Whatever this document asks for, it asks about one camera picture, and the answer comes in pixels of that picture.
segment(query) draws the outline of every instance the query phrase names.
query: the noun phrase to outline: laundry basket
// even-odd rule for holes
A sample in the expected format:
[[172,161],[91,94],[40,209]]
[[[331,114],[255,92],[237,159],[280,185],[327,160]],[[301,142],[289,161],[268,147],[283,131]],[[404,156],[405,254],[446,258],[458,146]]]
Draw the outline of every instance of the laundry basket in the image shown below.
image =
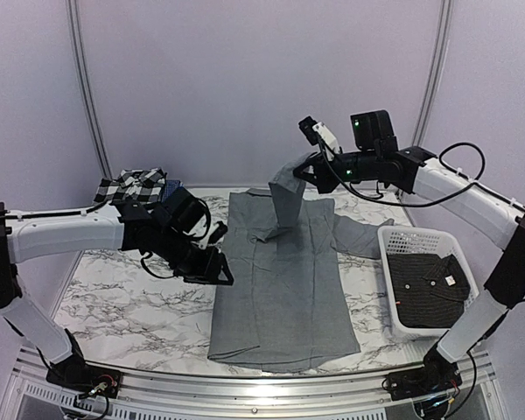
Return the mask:
[[465,309],[479,295],[479,290],[474,282],[473,273],[466,262],[465,255],[452,234],[433,229],[420,227],[383,226],[377,235],[383,262],[383,272],[387,284],[387,297],[391,312],[393,334],[400,338],[415,340],[426,337],[440,337],[447,331],[446,328],[409,328],[401,323],[396,309],[395,292],[389,271],[388,255],[393,254],[437,254],[444,258],[453,254],[465,272],[466,279],[471,286],[471,292],[465,301]]

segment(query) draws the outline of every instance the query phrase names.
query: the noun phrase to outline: white wall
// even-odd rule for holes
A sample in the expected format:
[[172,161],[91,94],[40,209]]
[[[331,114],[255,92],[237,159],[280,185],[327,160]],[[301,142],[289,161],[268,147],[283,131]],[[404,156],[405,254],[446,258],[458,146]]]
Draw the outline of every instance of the white wall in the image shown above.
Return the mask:
[[114,172],[162,165],[188,185],[265,184],[309,150],[311,114],[354,147],[349,116],[388,108],[410,144],[439,1],[82,2]]
[[[0,0],[0,201],[26,210],[85,206],[99,177],[64,2]],[[45,308],[73,259],[20,265]],[[0,401],[18,346],[0,318]]]
[[[457,141],[486,154],[482,181],[525,204],[525,0],[457,1],[441,87],[423,147]],[[456,150],[448,160],[474,174],[478,158]],[[419,225],[456,234],[479,284],[501,252],[444,209],[412,211]],[[490,354],[514,420],[525,420],[525,304],[491,338]]]

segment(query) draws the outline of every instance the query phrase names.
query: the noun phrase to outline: marble surface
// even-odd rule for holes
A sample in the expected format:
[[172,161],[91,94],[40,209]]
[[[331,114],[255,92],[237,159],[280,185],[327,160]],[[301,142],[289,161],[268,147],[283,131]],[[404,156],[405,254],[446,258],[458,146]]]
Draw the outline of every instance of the marble surface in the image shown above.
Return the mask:
[[[210,207],[213,220],[225,221],[230,192],[245,189],[192,189]],[[369,203],[335,192],[305,198],[332,197],[337,214],[380,224],[389,218],[409,225],[399,207]],[[385,200],[394,201],[393,193]],[[170,276],[167,264],[149,260],[152,271]],[[324,363],[297,375],[326,375],[386,368],[420,361],[432,340],[399,339],[391,333],[382,264],[339,254],[346,303],[361,353]],[[157,279],[140,266],[137,251],[88,251],[69,284],[56,321],[73,332],[86,358],[128,368],[191,375],[274,375],[207,359],[214,286],[186,284],[179,278]]]

